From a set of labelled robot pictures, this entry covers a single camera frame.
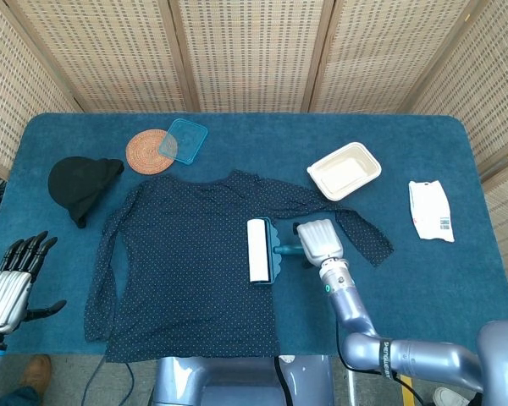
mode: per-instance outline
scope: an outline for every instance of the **white takeout container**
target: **white takeout container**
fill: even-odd
[[[364,144],[351,142],[314,162],[306,171],[325,197],[337,201],[375,179],[382,167]]]

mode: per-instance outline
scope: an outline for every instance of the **floor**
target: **floor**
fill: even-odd
[[[0,370],[0,397],[14,390],[29,355],[7,355]],[[80,405],[86,383],[96,369],[100,356],[95,355],[54,355],[51,385],[45,396],[46,406]],[[140,406],[149,402],[156,375],[156,361],[131,364],[135,385],[124,405]],[[403,400],[403,390],[395,382],[380,376],[353,373],[347,376],[338,359],[333,360],[334,395],[336,406],[348,406],[351,396],[357,406],[411,406],[414,403]],[[431,401],[435,383],[414,380],[413,386],[425,403]],[[116,406],[130,388],[130,376],[125,365],[105,364],[98,372],[87,393],[86,405]],[[452,387],[466,398],[473,393]]]

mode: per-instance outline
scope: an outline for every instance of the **blue jeans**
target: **blue jeans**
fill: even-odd
[[[40,403],[40,397],[33,387],[20,387],[0,398],[0,406],[39,406]]]

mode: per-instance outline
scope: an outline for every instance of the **humanoid robot hand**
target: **humanoid robot hand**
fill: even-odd
[[[44,241],[47,231],[15,241],[0,264],[0,334],[9,334],[20,322],[49,317],[59,312],[66,300],[46,309],[27,310],[32,284],[41,270],[45,255],[57,243],[53,237]]]

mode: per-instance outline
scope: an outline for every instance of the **round coaster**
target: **round coaster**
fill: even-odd
[[[144,175],[166,170],[174,161],[158,153],[158,147],[166,136],[163,129],[148,129],[132,138],[126,146],[126,161],[131,168]]]

